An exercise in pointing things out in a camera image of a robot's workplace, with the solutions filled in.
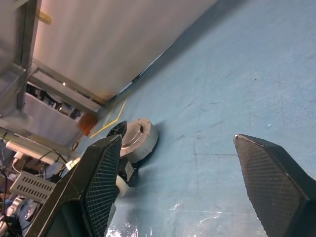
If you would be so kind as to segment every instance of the electronic equipment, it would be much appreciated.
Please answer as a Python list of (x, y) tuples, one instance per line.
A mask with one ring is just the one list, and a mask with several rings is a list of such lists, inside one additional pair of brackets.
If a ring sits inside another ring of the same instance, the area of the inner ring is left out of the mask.
[(55, 186), (25, 237), (103, 237), (119, 195), (121, 136), (89, 146)]
[(48, 180), (23, 171), (10, 187), (10, 191), (43, 204), (55, 186)]

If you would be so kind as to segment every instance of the blue floor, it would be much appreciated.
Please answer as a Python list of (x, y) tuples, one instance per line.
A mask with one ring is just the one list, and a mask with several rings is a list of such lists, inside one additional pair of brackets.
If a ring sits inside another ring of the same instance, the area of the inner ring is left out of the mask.
[(93, 134), (120, 111), (160, 133), (108, 237), (266, 236), (233, 137), (280, 144), (316, 178), (315, 13), (315, 0), (219, 0), (103, 112)]

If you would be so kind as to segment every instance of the black cable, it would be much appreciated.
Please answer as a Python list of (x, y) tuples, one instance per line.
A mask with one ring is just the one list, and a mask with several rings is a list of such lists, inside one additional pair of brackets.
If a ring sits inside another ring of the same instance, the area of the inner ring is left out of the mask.
[(3, 140), (4, 140), (4, 138), (5, 138), (5, 136), (8, 134), (8, 132), (5, 132), (5, 134), (2, 136), (2, 138), (1, 138), (1, 142), (3, 142)]
[(0, 173), (4, 176), (4, 179), (5, 179), (4, 197), (3, 197), (3, 200), (2, 200), (2, 215), (3, 215), (3, 218), (4, 218), (4, 222), (6, 223), (7, 226), (9, 226), (7, 218), (6, 218), (6, 213), (5, 213), (5, 197), (6, 197), (6, 189), (7, 189), (7, 186), (8, 186), (8, 176), (6, 175), (6, 173), (2, 169), (0, 169)]
[(63, 175), (63, 172), (65, 170), (66, 167), (63, 167), (60, 169), (60, 171), (58, 172), (58, 176), (61, 177)]
[(78, 147), (78, 145), (79, 145), (78, 142), (74, 142), (71, 150), (74, 151)]
[(58, 159), (57, 159), (56, 162), (58, 162), (58, 160), (59, 160), (59, 158), (60, 158), (60, 159), (63, 160), (63, 162), (64, 162), (65, 164), (67, 163), (67, 161), (62, 157), (62, 155), (59, 154), (59, 152), (57, 152), (57, 151), (55, 151), (55, 150), (51, 150), (51, 151), (45, 153), (44, 155), (42, 155), (42, 156), (39, 158), (39, 161), (40, 161), (41, 159), (43, 159), (45, 156), (47, 156), (48, 154), (52, 153), (52, 152), (54, 152), (54, 153), (56, 153), (56, 154), (58, 155)]

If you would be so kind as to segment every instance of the metal frame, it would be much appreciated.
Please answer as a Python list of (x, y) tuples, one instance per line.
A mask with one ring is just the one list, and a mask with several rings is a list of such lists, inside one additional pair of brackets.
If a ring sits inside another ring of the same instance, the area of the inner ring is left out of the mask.
[(37, 67), (28, 67), (26, 70), (12, 64), (2, 76), (6, 80), (10, 80), (11, 84), (1, 93), (0, 98), (0, 118), (6, 116), (11, 109), (18, 108), (22, 110), (24, 105), (24, 91), (23, 86), (28, 81), (30, 75), (38, 70)]
[(91, 98), (92, 101), (95, 102), (96, 104), (104, 105), (106, 103), (106, 101), (104, 99), (102, 99), (101, 97), (93, 94), (89, 90), (83, 88), (82, 86), (78, 85), (77, 83), (75, 83), (74, 81), (65, 77), (64, 75), (56, 72), (55, 70), (51, 69), (50, 67), (48, 67), (44, 63), (42, 63), (36, 59), (33, 59), (33, 63), (37, 64), (39, 70), (42, 73), (50, 76), (51, 78), (55, 79), (56, 81), (58, 81), (60, 83), (66, 83), (67, 87), (69, 87), (70, 89), (74, 90), (75, 92), (83, 95), (84, 97)]
[(17, 9), (18, 27), (16, 55), (14, 62), (22, 68), (28, 68), (32, 63), (39, 20), (36, 16), (41, 0), (28, 0)]
[[(47, 75), (47, 73), (45, 73), (43, 70), (41, 70), (37, 64), (35, 63), (32, 63), (32, 65), (34, 65), (34, 67), (37, 67), (39, 71), (43, 72), (44, 74)], [(71, 105), (71, 106), (74, 106), (76, 109), (79, 109), (81, 111), (84, 111), (84, 112), (88, 112), (90, 114), (93, 114), (93, 115), (97, 115), (97, 112), (90, 109), (89, 107), (79, 103), (77, 100), (73, 99), (72, 97), (70, 97), (69, 95), (67, 94), (64, 94), (63, 92), (59, 91), (58, 89), (52, 87), (51, 85), (49, 84), (46, 84), (45, 82), (41, 81), (40, 79), (38, 79), (34, 74), (31, 75), (29, 77), (29, 82), (31, 82), (32, 84), (42, 88), (43, 90), (45, 90), (46, 92), (51, 92), (59, 97), (61, 97), (63, 99), (64, 102), (66, 102), (67, 104)]]

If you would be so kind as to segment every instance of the textured rubber pad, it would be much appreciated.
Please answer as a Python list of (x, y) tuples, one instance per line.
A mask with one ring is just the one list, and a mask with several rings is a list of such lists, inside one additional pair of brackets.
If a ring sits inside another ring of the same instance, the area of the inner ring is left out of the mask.
[(316, 236), (315, 181), (276, 144), (245, 135), (236, 135), (234, 143), (249, 200), (267, 235)]
[(85, 206), (95, 237), (103, 237), (116, 195), (121, 142), (111, 143), (104, 151), (85, 195)]

